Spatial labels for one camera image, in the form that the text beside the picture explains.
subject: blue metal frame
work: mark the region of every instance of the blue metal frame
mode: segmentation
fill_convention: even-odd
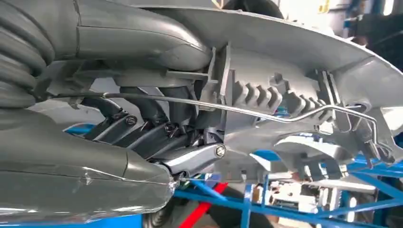
[[[73,127],[67,130],[68,133],[83,134],[90,128],[88,126],[83,127]],[[257,151],[256,154],[269,161],[279,161],[280,158],[271,151]],[[350,174],[356,176],[357,178],[375,186],[380,192],[383,192],[393,199],[385,199],[378,202],[366,203],[357,205],[356,207],[350,208],[341,207],[333,211],[319,211],[316,214],[313,213],[303,213],[294,209],[286,209],[277,206],[267,206],[265,205],[266,189],[269,182],[269,177],[265,177],[264,191],[262,195],[262,203],[256,204],[252,203],[252,193],[253,185],[247,184],[245,188],[244,199],[234,199],[229,197],[224,197],[217,192],[215,192],[211,187],[204,184],[201,181],[192,181],[192,184],[198,187],[201,191],[196,190],[176,190],[174,196],[179,198],[187,198],[196,201],[209,202],[212,204],[230,207],[234,209],[242,210],[241,218],[241,228],[249,227],[250,213],[262,213],[278,217],[284,217],[293,220],[300,220],[311,224],[321,224],[325,227],[344,227],[344,228],[382,228],[382,222],[376,222],[377,225],[362,224],[362,223],[350,223],[342,219],[335,219],[336,216],[345,215],[350,211],[362,212],[368,210],[379,210],[390,207],[396,207],[403,205],[403,192],[392,187],[391,185],[382,182],[370,175],[377,175],[381,177],[391,177],[391,178],[403,178],[403,162],[395,164],[391,167],[385,164],[378,164],[372,169],[368,169],[366,166],[366,159],[364,156],[359,155],[356,157],[355,162],[347,165],[347,170]]]

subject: screw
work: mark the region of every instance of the screw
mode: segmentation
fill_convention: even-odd
[[[172,133],[175,130],[175,126],[172,123],[167,123],[164,127],[167,133]]]
[[[222,157],[225,155],[225,152],[226,152],[226,151],[227,151],[227,150],[225,149],[224,146],[219,145],[219,146],[217,146],[217,148],[215,149],[215,155],[216,155],[218,158],[222,158]]]
[[[126,117],[126,124],[127,125],[135,125],[137,123],[137,117],[134,115],[129,115]]]

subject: thin metal tube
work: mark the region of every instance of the thin metal tube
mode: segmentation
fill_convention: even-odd
[[[142,99],[152,99],[152,100],[158,100],[158,101],[179,102],[179,103],[185,103],[185,104],[190,104],[190,105],[218,108],[221,110],[252,115],[252,116],[260,117],[262,119],[272,120],[272,121],[277,121],[277,122],[287,123],[287,124],[303,120],[313,114],[330,109],[330,110],[335,110],[338,112],[350,114],[353,116],[357,116],[357,117],[366,119],[369,122],[371,122],[372,127],[373,127],[372,140],[375,144],[379,145],[378,137],[377,137],[378,128],[376,125],[375,118],[365,115],[363,113],[354,111],[354,110],[350,110],[348,108],[343,108],[343,107],[329,105],[329,104],[319,107],[317,109],[314,109],[312,111],[309,111],[309,112],[302,114],[300,116],[297,116],[297,117],[281,118],[281,117],[277,117],[277,116],[273,116],[273,115],[269,115],[269,114],[265,114],[265,113],[261,113],[261,112],[251,111],[251,110],[247,110],[247,109],[243,109],[243,108],[236,108],[236,107],[231,107],[231,106],[222,105],[222,104],[213,104],[213,103],[208,103],[208,102],[203,102],[203,101],[195,101],[195,100],[190,100],[190,99],[182,99],[182,98],[166,97],[166,96],[140,95],[140,94],[110,94],[110,93],[73,93],[73,94],[59,94],[59,95],[53,96],[53,98],[63,98],[63,97],[103,97],[105,99],[106,98],[142,98]]]

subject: gray duct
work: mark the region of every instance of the gray duct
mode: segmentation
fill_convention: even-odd
[[[86,222],[153,212],[169,172],[129,149],[55,128],[30,91],[54,60],[133,59],[205,67],[210,50],[177,21],[102,0],[0,0],[0,222]]]

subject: gear teeth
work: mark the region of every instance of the gear teeth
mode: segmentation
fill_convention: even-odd
[[[258,98],[260,95],[260,91],[258,88],[251,83],[246,84],[246,87],[248,88],[248,95],[246,97],[246,105],[249,107],[258,107]]]
[[[269,113],[274,114],[280,103],[283,101],[283,95],[275,88],[269,87],[268,91],[271,93],[271,99],[268,103]]]
[[[257,100],[259,108],[268,108],[269,101],[271,99],[271,92],[268,88],[263,86],[258,86],[260,92],[259,98]]]
[[[286,93],[284,98],[287,101],[287,111],[291,117],[298,116],[307,105],[305,100],[297,96],[294,92]]]
[[[235,83],[233,97],[233,106],[247,106],[268,114],[274,114],[283,100],[283,96],[275,87],[267,88],[241,81]]]
[[[310,97],[309,101],[313,102],[315,104],[315,109],[320,108],[321,106],[323,106],[319,101],[316,101],[314,98]],[[315,115],[312,116],[312,119],[315,120],[320,120],[320,116],[323,114],[323,112],[318,112]]]
[[[302,109],[302,111],[301,111],[302,114],[305,114],[305,113],[307,113],[309,111],[312,111],[315,108],[315,103],[313,101],[305,98],[304,95],[301,95],[299,97],[301,97],[306,103],[304,109]]]
[[[235,83],[234,88],[234,103],[233,106],[244,106],[246,105],[245,99],[248,96],[249,89],[246,87],[246,85],[238,81]]]

